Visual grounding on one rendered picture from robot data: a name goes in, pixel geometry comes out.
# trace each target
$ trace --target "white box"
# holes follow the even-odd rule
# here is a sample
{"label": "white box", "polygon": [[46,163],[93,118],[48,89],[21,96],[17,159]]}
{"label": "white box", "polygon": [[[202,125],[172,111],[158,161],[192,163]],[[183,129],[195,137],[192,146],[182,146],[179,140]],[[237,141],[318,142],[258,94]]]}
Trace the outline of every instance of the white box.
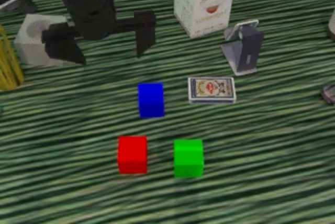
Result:
{"label": "white box", "polygon": [[228,27],[232,0],[174,0],[174,15],[191,38]]}
{"label": "white box", "polygon": [[14,46],[21,63],[32,65],[66,65],[66,61],[51,59],[47,55],[42,43],[42,31],[51,24],[65,23],[65,16],[27,15],[14,40]]}

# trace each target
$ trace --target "gray stand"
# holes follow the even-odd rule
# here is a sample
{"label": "gray stand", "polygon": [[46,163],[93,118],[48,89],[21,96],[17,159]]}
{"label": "gray stand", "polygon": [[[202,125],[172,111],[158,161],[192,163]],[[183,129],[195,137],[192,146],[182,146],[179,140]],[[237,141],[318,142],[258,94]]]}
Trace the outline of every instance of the gray stand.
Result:
{"label": "gray stand", "polygon": [[226,59],[236,76],[251,74],[257,71],[257,60],[261,51],[264,33],[259,32],[253,26],[242,26],[239,30],[225,30],[225,39],[230,38],[234,42],[221,46]]}

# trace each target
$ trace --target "green striped fabric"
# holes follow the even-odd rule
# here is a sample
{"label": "green striped fabric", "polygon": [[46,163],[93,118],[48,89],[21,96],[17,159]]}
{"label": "green striped fabric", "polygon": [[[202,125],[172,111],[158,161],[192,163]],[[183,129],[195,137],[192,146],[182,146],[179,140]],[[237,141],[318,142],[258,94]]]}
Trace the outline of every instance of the green striped fabric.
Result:
{"label": "green striped fabric", "polygon": [[[60,0],[35,0],[64,14]],[[1,224],[335,222],[335,82],[326,26],[335,0],[235,0],[231,23],[259,19],[255,74],[236,77],[234,105],[190,105],[187,78],[232,76],[222,31],[190,40],[173,0],[117,0],[120,17],[152,8],[157,43],[135,56],[133,33],[80,42],[88,65],[23,66],[0,93]],[[0,16],[14,40],[24,16]],[[140,120],[137,83],[163,82],[166,116]],[[145,135],[149,173],[119,175],[117,138]],[[173,177],[173,140],[202,139],[204,176]]]}

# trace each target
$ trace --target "white carton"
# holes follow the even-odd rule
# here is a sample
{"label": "white carton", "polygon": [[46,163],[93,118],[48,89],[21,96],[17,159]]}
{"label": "white carton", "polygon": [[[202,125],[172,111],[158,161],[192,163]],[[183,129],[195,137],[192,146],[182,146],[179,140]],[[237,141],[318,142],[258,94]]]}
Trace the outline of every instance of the white carton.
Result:
{"label": "white carton", "polygon": [[174,15],[191,38],[228,27],[232,0],[174,0]]}

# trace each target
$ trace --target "gray block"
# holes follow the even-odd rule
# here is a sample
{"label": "gray block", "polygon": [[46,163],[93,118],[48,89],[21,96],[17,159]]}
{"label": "gray block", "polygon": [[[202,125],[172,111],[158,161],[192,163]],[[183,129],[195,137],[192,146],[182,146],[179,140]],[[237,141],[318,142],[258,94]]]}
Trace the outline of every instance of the gray block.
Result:
{"label": "gray block", "polygon": [[65,16],[27,15],[14,40],[14,46],[21,63],[53,66],[65,65],[66,61],[49,58],[41,41],[43,30],[48,29],[51,24],[65,22],[67,22]]}

